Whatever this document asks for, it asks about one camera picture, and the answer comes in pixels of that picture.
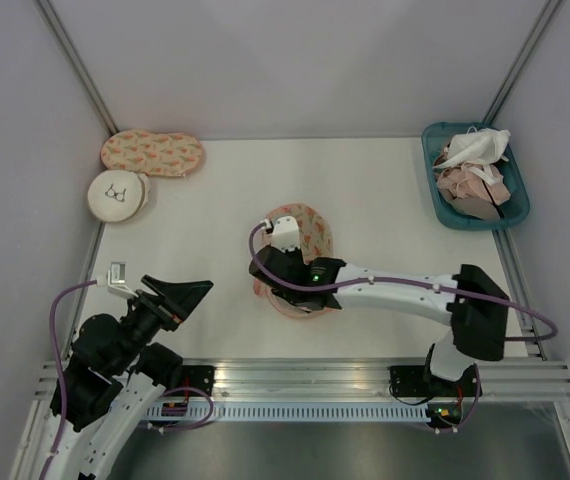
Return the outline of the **floral mesh laundry bag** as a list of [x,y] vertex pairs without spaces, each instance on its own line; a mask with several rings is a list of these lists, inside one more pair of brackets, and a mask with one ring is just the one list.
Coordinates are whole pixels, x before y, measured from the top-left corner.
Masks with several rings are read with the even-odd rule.
[[[283,216],[296,219],[301,252],[306,264],[317,257],[334,256],[331,227],[317,210],[304,203],[290,203],[279,206],[266,215],[272,222]],[[275,296],[271,289],[258,279],[254,280],[253,289],[256,296],[266,298],[276,311],[292,319],[315,318],[328,312],[328,309],[317,312],[297,309]]]

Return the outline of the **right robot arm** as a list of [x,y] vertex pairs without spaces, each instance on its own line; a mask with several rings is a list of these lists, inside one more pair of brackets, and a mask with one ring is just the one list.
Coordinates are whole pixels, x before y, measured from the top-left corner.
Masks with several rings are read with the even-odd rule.
[[432,395],[452,389],[479,361],[504,359],[509,306],[505,292],[479,267],[464,264],[441,276],[391,276],[341,259],[309,263],[298,250],[265,246],[249,273],[290,306],[306,313],[375,308],[414,315],[447,328],[421,371]]

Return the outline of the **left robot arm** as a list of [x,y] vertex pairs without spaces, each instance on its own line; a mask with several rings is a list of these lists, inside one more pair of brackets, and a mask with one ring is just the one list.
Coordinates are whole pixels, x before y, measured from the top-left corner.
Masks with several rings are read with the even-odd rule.
[[36,466],[41,479],[105,479],[123,446],[143,423],[149,408],[169,396],[181,396],[170,417],[187,413],[189,401],[206,401],[205,415],[192,423],[147,423],[157,432],[205,425],[215,412],[209,388],[191,385],[183,359],[155,342],[159,331],[173,332],[212,289],[209,280],[169,283],[149,275],[144,288],[130,289],[119,267],[81,283],[105,287],[125,299],[121,318],[95,314],[71,345],[67,361],[57,359],[56,386],[44,427],[44,445]]

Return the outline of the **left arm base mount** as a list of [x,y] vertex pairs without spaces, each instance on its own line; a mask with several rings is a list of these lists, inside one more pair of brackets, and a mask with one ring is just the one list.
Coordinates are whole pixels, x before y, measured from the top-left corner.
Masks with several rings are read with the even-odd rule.
[[191,390],[185,390],[185,387],[198,389],[207,395],[211,395],[215,383],[216,367],[211,364],[205,365],[183,365],[181,374],[175,384],[174,392],[170,396],[192,396]]

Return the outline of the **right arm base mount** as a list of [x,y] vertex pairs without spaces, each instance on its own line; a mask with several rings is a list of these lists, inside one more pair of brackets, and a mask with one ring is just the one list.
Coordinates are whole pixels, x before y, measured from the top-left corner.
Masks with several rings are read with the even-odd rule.
[[474,366],[468,367],[457,381],[434,377],[419,365],[390,366],[388,373],[390,395],[410,406],[427,404],[438,398],[475,398],[479,391]]

